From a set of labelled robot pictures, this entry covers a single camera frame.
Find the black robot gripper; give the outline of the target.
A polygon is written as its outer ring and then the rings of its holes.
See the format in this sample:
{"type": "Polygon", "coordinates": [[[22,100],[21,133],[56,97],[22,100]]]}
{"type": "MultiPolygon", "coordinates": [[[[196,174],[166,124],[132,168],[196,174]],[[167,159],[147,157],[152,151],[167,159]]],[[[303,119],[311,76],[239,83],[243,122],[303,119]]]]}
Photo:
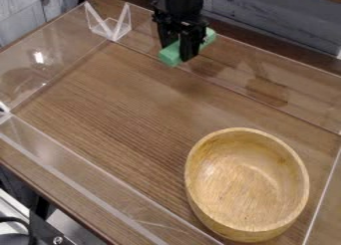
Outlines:
{"type": "Polygon", "coordinates": [[[199,46],[204,42],[207,24],[200,15],[204,0],[159,0],[152,3],[152,20],[158,24],[162,47],[166,48],[178,40],[179,57],[183,62],[198,55],[199,46]]]}

